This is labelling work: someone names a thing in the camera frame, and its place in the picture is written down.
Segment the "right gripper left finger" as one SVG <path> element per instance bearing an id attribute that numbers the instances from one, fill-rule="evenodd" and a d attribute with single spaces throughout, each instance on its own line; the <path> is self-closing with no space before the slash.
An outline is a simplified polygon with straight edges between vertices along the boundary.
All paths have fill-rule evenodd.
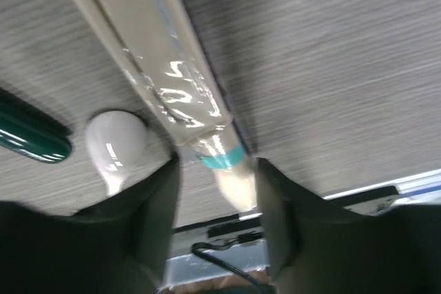
<path id="1" fill-rule="evenodd" d="M 173 158 L 72 216 L 1 203 L 2 293 L 156 293 L 180 193 Z"/>

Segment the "gold knife green handle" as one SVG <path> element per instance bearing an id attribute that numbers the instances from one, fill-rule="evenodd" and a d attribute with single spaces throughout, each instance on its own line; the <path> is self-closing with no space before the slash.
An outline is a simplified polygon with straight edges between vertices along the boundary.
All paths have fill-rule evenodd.
<path id="1" fill-rule="evenodd" d="M 1 146 L 45 164 L 66 160 L 71 130 L 50 115 L 1 89 Z"/>

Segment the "beige sheathed knife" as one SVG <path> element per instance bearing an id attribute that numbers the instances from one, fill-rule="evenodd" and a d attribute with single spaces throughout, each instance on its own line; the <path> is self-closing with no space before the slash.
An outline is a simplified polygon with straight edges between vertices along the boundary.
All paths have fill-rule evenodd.
<path id="1" fill-rule="evenodd" d="M 255 209 L 251 158 L 182 1 L 73 1 L 174 144 L 213 171 L 237 211 Z"/>

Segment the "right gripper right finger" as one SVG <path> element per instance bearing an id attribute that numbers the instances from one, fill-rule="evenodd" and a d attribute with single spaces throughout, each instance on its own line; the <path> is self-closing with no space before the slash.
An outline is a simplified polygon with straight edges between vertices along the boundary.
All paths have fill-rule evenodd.
<path id="1" fill-rule="evenodd" d="M 377 216 L 346 210 L 256 167 L 271 280 L 279 293 L 439 293 L 440 207 L 408 204 Z"/>

